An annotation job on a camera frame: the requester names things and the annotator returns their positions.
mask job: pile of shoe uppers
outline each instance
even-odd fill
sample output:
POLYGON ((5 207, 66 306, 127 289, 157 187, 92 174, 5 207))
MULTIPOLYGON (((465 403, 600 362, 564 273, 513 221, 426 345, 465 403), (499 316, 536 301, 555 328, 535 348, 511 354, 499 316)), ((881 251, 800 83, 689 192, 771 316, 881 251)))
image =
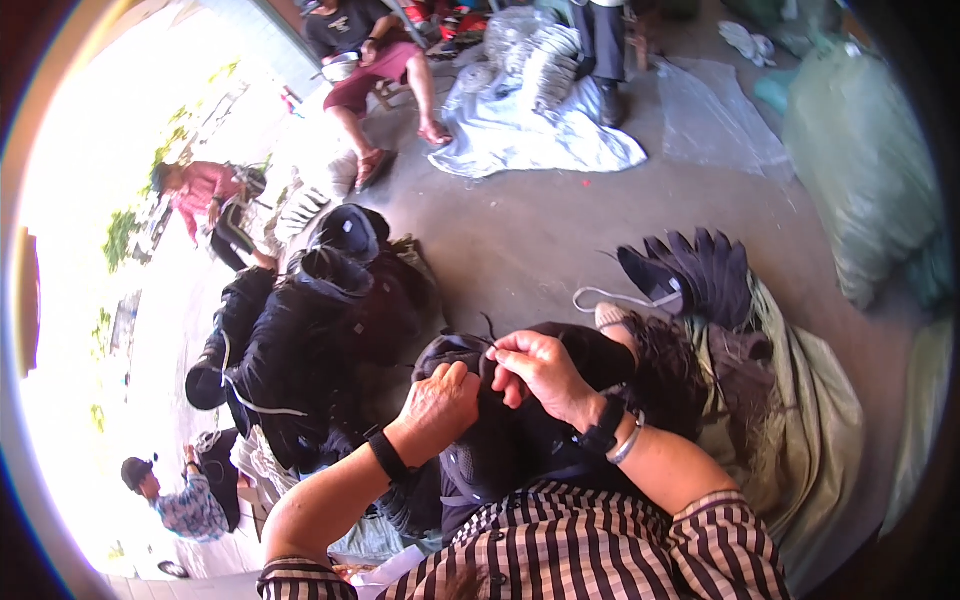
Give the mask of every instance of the pile of shoe uppers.
MULTIPOLYGON (((186 377, 200 410, 226 404, 241 435, 260 425, 276 461, 296 475, 366 442, 358 368, 396 365, 420 335, 433 284, 390 245, 383 216, 344 204, 320 222, 286 274, 252 267, 224 288, 214 331, 186 377)), ((435 463, 377 508, 409 537, 439 526, 435 463)))

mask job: black wristband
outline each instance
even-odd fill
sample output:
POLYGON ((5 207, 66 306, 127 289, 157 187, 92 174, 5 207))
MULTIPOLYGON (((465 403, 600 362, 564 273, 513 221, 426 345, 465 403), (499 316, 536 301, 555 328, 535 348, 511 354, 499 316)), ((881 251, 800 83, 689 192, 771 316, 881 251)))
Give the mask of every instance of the black wristband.
POLYGON ((390 443, 387 436, 383 435, 383 431, 379 427, 368 431, 365 437, 367 441, 370 442, 370 448, 373 450, 373 456, 376 457, 376 462, 380 463, 384 472, 390 477, 391 483, 403 483, 410 475, 416 472, 415 469, 407 468, 403 463, 403 459, 396 453, 394 445, 390 443))
POLYGON ((580 437, 580 447, 593 454, 606 455, 616 446, 616 428, 623 420, 623 402, 608 398, 600 421, 580 437))

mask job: metal bowl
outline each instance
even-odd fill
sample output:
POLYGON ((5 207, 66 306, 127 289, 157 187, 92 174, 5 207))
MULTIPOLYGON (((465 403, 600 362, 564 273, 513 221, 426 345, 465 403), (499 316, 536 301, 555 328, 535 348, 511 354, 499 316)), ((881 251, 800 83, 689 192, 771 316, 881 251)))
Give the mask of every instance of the metal bowl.
POLYGON ((329 82, 336 84, 349 77, 358 64, 360 64, 360 55, 355 52, 346 52, 320 71, 329 82))

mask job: maroon shorts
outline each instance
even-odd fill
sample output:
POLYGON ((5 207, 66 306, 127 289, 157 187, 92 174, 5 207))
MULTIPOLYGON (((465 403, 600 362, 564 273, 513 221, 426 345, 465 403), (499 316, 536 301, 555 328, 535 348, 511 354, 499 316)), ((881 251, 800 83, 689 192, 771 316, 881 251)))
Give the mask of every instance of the maroon shorts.
POLYGON ((366 66, 358 65, 350 76, 333 85, 324 101, 324 110, 347 107, 357 117, 367 116, 367 95, 381 79, 399 82, 407 70, 407 62, 420 52, 412 41, 395 41, 377 52, 376 60, 366 66))

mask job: person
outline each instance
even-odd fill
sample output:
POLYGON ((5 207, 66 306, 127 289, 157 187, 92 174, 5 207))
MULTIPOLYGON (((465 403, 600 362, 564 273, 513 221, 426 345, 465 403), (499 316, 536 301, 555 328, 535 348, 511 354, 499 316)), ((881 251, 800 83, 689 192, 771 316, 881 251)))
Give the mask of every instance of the person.
POLYGON ((224 505, 214 496, 206 475, 201 473, 194 446, 184 446, 183 454, 186 461, 186 489, 183 492, 161 496, 160 482, 154 475, 154 463, 135 457, 123 463, 123 482, 132 492, 147 499, 150 507, 160 515, 166 529, 198 543, 219 540, 236 529, 240 520, 235 484, 232 490, 233 504, 237 504, 238 508, 236 514, 228 518, 224 505))
POLYGON ((357 154, 358 190, 366 189, 389 162, 387 153, 375 148, 360 126, 360 119, 367 116, 367 95, 378 81, 400 82, 406 74, 420 107, 417 135, 435 146, 452 141, 433 117, 433 74, 426 55, 381 0, 307 0, 300 6, 305 17, 302 36, 324 65, 346 52, 361 57, 357 68, 334 84, 324 101, 324 112, 357 154))
POLYGON ((573 24, 580 33, 583 57, 577 79, 592 76, 600 88, 600 125, 617 128, 624 106, 619 84, 625 81, 626 0, 570 0, 573 24))
POLYGON ((247 268, 236 246, 250 254, 265 269, 276 269, 276 259, 261 252, 250 236, 240 228, 243 202, 233 200, 245 186, 233 179, 233 170, 216 162, 191 162, 187 166, 159 163, 151 174, 151 184, 159 195, 172 194, 170 206, 180 213, 186 231, 197 247, 197 216, 206 217, 210 228, 210 247, 233 271, 247 268))
MULTIPOLYGON (((638 344, 623 323, 600 329, 627 346, 636 364, 638 344)), ((617 419, 615 404, 588 386, 557 338, 518 331, 496 341, 487 358, 496 362, 491 388, 504 404, 517 409, 529 393, 526 401, 539 401, 584 438, 604 440, 592 433, 599 429, 608 461, 640 493, 535 482, 478 507, 446 549, 380 598, 790 597, 777 547, 700 447, 622 408, 617 419)), ((287 493, 263 531, 261 596, 356 598, 331 570, 327 547, 406 468, 423 465, 476 422, 480 385, 464 363, 440 365, 414 384, 400 415, 369 444, 287 493)))

